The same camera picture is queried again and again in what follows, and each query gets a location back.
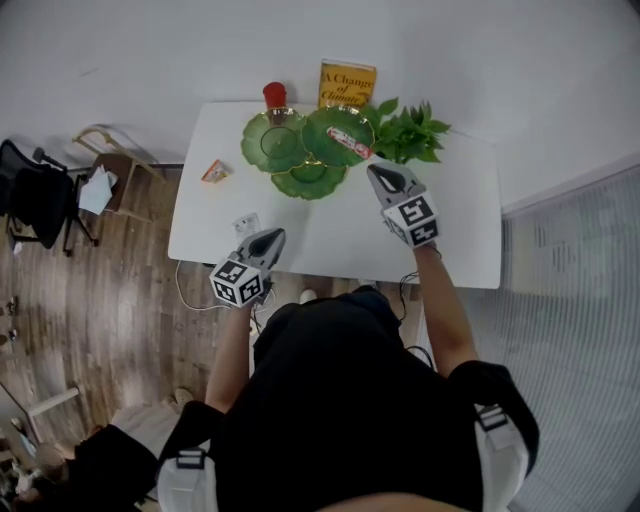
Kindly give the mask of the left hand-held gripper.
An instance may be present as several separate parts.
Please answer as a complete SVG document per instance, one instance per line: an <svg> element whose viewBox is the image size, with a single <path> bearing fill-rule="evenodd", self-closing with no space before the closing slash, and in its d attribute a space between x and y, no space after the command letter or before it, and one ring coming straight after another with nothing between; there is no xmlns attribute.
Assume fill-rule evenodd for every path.
<svg viewBox="0 0 640 512"><path fill-rule="evenodd" d="M215 297L237 308L254 302L262 304L271 288L271 270L285 243L283 228L265 229L246 238L209 275Z"/></svg>

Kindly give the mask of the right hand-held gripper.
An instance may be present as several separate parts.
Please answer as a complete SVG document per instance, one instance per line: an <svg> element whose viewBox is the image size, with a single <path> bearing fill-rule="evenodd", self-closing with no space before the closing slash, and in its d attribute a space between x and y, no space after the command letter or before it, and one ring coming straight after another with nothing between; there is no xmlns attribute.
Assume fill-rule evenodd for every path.
<svg viewBox="0 0 640 512"><path fill-rule="evenodd" d="M379 161L368 165L367 176L384 208L385 223L395 235L411 249L436 240L440 229L434 200L409 167ZM400 196L413 197L396 204Z"/></svg>

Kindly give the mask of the clear white small packet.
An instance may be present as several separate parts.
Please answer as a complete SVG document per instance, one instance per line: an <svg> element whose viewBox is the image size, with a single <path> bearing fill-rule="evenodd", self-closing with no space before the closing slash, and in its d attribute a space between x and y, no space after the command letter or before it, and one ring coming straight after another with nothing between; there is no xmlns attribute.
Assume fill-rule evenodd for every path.
<svg viewBox="0 0 640 512"><path fill-rule="evenodd" d="M234 220L232 222L232 226L238 242L242 242L246 238L262 230L261 223L256 212L246 214Z"/></svg>

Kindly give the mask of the red white snack bar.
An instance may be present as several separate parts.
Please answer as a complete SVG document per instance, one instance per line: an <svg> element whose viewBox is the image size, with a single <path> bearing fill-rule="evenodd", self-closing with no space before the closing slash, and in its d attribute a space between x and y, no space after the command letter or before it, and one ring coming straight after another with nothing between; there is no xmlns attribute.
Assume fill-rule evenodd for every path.
<svg viewBox="0 0 640 512"><path fill-rule="evenodd" d="M365 143L356 140L354 137L335 126L330 126L327 129L327 135L364 160L368 160L373 154L372 149Z"/></svg>

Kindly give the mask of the orange snack packet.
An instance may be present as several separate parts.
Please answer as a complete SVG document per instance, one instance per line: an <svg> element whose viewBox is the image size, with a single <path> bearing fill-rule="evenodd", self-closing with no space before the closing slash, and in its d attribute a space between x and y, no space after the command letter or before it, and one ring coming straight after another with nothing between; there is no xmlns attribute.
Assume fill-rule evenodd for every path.
<svg viewBox="0 0 640 512"><path fill-rule="evenodd" d="M233 170L219 159L216 159L207 171L202 175L201 181L204 183L219 183L233 174Z"/></svg>

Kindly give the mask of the green glass tiered plates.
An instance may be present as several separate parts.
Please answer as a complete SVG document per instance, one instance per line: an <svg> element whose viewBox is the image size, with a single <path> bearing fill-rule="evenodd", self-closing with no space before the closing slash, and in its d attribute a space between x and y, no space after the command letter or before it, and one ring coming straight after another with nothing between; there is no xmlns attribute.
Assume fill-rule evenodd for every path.
<svg viewBox="0 0 640 512"><path fill-rule="evenodd" d="M286 107L254 116L243 130L241 152L284 195L319 200L335 192L350 168L366 161L331 139L330 126L372 149L373 129L353 107L324 107L308 115Z"/></svg>

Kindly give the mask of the person's left forearm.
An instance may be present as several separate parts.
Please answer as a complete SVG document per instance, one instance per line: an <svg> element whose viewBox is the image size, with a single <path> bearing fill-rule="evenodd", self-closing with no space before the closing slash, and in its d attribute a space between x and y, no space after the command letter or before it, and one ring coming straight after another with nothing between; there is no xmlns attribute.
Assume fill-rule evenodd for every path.
<svg viewBox="0 0 640 512"><path fill-rule="evenodd" d="M205 403L227 413L249 381L251 306L232 308L225 320L206 388Z"/></svg>

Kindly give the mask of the person's right forearm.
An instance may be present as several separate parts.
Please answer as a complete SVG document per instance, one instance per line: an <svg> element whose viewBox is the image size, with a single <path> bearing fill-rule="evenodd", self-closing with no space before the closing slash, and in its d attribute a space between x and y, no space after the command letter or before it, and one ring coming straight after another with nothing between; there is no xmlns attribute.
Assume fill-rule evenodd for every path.
<svg viewBox="0 0 640 512"><path fill-rule="evenodd" d="M413 253L434 361L448 377L461 364L478 359L471 326L437 249L424 245Z"/></svg>

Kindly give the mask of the green potted plant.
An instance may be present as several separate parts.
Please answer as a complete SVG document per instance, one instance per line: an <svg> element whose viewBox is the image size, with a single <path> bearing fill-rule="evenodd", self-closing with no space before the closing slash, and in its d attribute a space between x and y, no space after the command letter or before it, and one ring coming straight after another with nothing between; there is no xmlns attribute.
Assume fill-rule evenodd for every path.
<svg viewBox="0 0 640 512"><path fill-rule="evenodd" d="M439 163L437 152L443 149L440 137L449 132L451 125L433 117L429 102L396 112L398 108L399 100L393 98L379 106L360 109L373 129L373 152L401 165L412 160Z"/></svg>

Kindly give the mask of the red cup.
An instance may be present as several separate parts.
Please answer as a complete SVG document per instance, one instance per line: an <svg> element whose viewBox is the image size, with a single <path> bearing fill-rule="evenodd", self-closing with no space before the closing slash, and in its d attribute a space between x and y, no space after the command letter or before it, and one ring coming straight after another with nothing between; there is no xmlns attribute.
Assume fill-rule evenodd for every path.
<svg viewBox="0 0 640 512"><path fill-rule="evenodd" d="M265 85L263 96L268 111L287 107L286 87L280 82L270 82Z"/></svg>

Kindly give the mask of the wooden chair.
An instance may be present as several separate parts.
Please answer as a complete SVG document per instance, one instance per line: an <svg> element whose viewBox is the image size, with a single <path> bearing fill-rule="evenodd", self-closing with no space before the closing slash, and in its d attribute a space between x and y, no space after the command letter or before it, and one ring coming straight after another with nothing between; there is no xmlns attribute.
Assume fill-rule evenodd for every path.
<svg viewBox="0 0 640 512"><path fill-rule="evenodd" d="M103 212L152 224L150 212L143 214L134 210L136 200L130 193L130 189L137 170L143 170L153 179L165 184L164 170L146 161L131 149L124 147L107 128L99 125L91 125L82 129L72 138L72 142L95 156L88 179L100 165L118 177L118 182L112 189L113 198Z"/></svg>

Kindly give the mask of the white papers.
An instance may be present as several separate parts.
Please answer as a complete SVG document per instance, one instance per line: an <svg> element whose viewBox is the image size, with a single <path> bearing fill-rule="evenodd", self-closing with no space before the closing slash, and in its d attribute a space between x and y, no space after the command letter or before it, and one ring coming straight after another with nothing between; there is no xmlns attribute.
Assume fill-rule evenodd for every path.
<svg viewBox="0 0 640 512"><path fill-rule="evenodd" d="M115 173L106 170L103 165L98 166L80 190L79 208L100 215L113 198L112 189L117 182Z"/></svg>

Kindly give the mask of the person's black clothing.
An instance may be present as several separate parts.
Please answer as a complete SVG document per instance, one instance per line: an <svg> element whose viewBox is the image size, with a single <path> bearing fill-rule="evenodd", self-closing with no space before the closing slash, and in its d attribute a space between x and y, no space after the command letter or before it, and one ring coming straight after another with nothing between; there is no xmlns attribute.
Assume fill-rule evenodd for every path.
<svg viewBox="0 0 640 512"><path fill-rule="evenodd" d="M374 494L499 512L533 469L539 428L509 371L448 377L407 351L376 290L288 304L209 441L165 461L165 512L317 512Z"/></svg>

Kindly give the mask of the large black office chair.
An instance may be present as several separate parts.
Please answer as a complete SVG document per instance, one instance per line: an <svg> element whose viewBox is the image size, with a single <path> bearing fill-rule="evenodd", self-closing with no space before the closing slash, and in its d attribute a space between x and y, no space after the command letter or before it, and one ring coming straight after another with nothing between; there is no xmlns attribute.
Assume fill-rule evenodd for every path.
<svg viewBox="0 0 640 512"><path fill-rule="evenodd" d="M80 184L86 180L85 173L70 174L41 148L29 159L11 140L0 143L0 217L7 218L10 249L16 250L20 243L39 243L50 249L63 234L62 250L70 257L68 243L74 224L97 247L99 240L79 215Z"/></svg>

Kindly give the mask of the white side table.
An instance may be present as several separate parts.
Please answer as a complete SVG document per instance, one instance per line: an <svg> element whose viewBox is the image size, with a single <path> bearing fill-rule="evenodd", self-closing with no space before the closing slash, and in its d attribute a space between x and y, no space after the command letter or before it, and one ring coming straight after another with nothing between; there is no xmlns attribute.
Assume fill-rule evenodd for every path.
<svg viewBox="0 0 640 512"><path fill-rule="evenodd" d="M37 416L57 407L68 400L78 397L78 387L72 387L63 393L26 407L18 403L7 388L0 383L0 429L8 428L12 418L19 418L26 428L26 438L34 444L43 441L42 435L36 427L34 420Z"/></svg>

